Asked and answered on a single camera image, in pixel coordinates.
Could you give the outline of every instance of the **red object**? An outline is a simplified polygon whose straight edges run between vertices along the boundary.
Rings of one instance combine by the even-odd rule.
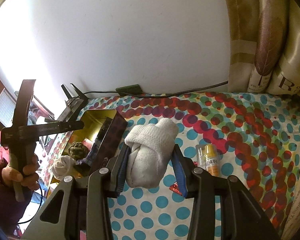
[[[197,163],[197,162],[193,162],[193,163],[194,163],[194,166],[198,167],[198,163]],[[173,184],[169,187],[169,189],[170,189],[171,191],[173,191],[174,193],[177,193],[177,194],[179,194],[180,196],[182,196],[181,192],[179,191],[179,187],[178,187],[178,183],[177,183],[177,182],[173,183]]]

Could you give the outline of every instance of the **black metal bracket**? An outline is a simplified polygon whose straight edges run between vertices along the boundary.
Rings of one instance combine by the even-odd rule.
[[[223,179],[195,167],[178,145],[173,150],[172,165],[179,190],[184,186],[182,195],[194,198],[188,240],[214,239],[216,195],[221,203],[222,240],[280,239],[260,205],[236,176]]]
[[[123,145],[106,168],[88,177],[66,176],[45,201],[23,234],[26,240],[46,240],[49,232],[55,240],[79,240],[86,230],[87,240],[112,240],[108,197],[123,191],[126,166],[131,150]]]

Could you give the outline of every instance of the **person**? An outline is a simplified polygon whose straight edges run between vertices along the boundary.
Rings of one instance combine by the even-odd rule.
[[[0,227],[7,235],[13,235],[14,229],[28,206],[32,193],[39,189],[38,157],[34,154],[32,163],[23,168],[23,177],[20,172],[8,164],[8,151],[0,147]],[[20,182],[30,190],[25,194],[24,202],[17,202],[13,190],[13,182]]]

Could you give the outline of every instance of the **blue gripper pad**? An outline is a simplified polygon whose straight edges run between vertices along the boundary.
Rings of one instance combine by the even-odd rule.
[[[116,191],[119,194],[123,191],[124,183],[126,182],[126,171],[127,171],[128,158],[131,153],[131,149],[126,144],[123,145],[122,150],[124,150],[124,156],[122,159],[120,169],[118,171],[117,189],[116,189]]]
[[[174,176],[176,177],[176,181],[178,183],[178,188],[183,197],[188,195],[187,187],[186,187],[186,175],[182,169],[181,163],[179,161],[178,155],[173,151],[171,163],[174,171]]]
[[[178,144],[175,144],[173,148],[171,163],[182,196],[184,198],[194,197],[197,186],[192,177],[192,170],[195,166],[190,158],[183,156]]]

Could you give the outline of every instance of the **knitted ball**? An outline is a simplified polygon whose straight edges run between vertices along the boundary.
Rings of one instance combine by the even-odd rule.
[[[69,149],[70,157],[76,161],[87,157],[88,153],[89,149],[82,142],[73,142]]]

